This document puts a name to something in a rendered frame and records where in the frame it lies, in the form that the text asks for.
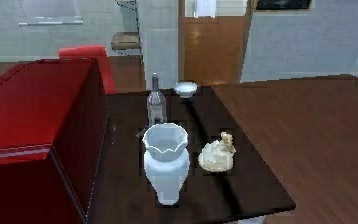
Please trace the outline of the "white bowl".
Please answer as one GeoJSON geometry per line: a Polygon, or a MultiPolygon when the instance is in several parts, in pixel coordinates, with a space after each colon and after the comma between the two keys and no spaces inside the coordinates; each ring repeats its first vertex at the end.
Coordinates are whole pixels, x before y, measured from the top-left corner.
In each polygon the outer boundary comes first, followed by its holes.
{"type": "Polygon", "coordinates": [[[174,91],[181,97],[181,98],[191,98],[197,91],[197,84],[194,82],[178,82],[175,87],[174,91]]]}

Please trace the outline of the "clear glass bottle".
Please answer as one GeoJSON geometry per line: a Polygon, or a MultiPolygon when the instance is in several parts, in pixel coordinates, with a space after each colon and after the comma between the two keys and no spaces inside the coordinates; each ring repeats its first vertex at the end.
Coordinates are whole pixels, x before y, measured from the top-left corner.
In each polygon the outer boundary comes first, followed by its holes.
{"type": "Polygon", "coordinates": [[[147,97],[147,110],[149,126],[167,121],[166,99],[159,89],[159,79],[156,73],[152,75],[152,89],[147,97]]]}

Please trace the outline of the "pale blue vase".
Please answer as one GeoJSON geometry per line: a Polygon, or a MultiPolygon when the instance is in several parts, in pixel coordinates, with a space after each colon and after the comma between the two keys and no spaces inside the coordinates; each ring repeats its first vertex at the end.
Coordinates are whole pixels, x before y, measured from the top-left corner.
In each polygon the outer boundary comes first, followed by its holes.
{"type": "Polygon", "coordinates": [[[158,202],[174,205],[189,173],[188,133],[174,123],[151,126],[143,135],[143,163],[158,202]]]}

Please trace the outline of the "cream lumpy object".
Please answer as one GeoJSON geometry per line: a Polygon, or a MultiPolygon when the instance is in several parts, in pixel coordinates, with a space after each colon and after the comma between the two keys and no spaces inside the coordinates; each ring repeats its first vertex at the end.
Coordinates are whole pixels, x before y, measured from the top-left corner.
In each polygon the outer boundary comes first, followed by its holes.
{"type": "Polygon", "coordinates": [[[236,153],[233,136],[221,132],[220,137],[221,140],[207,143],[198,156],[198,164],[208,172],[225,172],[233,168],[236,153]]]}

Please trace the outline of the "brown wooden door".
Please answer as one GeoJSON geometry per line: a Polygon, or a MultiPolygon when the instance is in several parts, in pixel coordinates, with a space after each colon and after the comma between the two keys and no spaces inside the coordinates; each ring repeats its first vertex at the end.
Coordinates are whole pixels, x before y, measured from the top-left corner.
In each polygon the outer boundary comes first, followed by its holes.
{"type": "Polygon", "coordinates": [[[179,79],[198,85],[238,83],[241,79],[255,0],[239,0],[243,15],[179,16],[179,79]]]}

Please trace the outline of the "black metal shelf rack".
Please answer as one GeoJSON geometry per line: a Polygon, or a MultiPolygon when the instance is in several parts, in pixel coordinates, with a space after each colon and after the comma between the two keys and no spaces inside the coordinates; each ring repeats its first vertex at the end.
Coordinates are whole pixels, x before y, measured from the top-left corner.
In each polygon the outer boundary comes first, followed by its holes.
{"type": "Polygon", "coordinates": [[[111,40],[111,47],[115,52],[127,56],[127,50],[138,50],[142,53],[140,36],[139,36],[139,18],[136,0],[114,0],[115,3],[122,9],[131,11],[135,16],[136,30],[116,32],[111,40]]]}

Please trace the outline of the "dark brown table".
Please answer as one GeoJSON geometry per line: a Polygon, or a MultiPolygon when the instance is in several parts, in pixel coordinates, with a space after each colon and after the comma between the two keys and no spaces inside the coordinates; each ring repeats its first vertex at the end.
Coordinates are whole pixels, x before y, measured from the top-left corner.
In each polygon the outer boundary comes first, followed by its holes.
{"type": "Polygon", "coordinates": [[[191,164],[178,203],[160,205],[143,170],[137,133],[146,126],[147,94],[113,94],[89,224],[224,224],[296,208],[212,88],[200,87],[190,99],[172,90],[164,94],[168,120],[189,133],[191,164]],[[233,136],[234,166],[210,173],[197,157],[222,132],[233,136]]]}

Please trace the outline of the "red chair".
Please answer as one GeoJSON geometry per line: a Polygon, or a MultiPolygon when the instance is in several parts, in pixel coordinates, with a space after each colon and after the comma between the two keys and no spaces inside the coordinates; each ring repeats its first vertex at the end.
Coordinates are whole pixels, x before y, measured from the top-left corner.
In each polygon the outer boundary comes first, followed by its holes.
{"type": "Polygon", "coordinates": [[[60,58],[95,58],[98,61],[105,92],[107,94],[116,93],[115,81],[104,45],[84,45],[59,48],[58,54],[60,58]]]}

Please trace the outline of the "red cabinet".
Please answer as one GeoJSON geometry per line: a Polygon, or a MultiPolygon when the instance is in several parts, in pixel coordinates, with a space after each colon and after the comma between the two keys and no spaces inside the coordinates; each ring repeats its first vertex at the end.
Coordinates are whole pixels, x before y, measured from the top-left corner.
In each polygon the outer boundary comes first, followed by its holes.
{"type": "Polygon", "coordinates": [[[108,109],[94,59],[0,77],[0,224],[86,224],[108,109]]]}

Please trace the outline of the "dark framed picture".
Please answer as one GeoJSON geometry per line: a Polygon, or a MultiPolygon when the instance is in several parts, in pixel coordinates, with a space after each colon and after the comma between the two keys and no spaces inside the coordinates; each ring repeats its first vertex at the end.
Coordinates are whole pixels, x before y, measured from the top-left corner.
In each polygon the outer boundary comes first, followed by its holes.
{"type": "Polygon", "coordinates": [[[256,0],[256,11],[309,10],[312,0],[256,0]]]}

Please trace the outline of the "grey wall shelf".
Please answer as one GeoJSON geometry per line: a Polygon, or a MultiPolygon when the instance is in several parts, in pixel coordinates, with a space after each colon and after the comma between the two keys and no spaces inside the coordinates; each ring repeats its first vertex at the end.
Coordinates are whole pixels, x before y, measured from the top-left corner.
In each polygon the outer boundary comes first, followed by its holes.
{"type": "Polygon", "coordinates": [[[82,25],[79,3],[80,0],[19,0],[19,25],[82,25]]]}

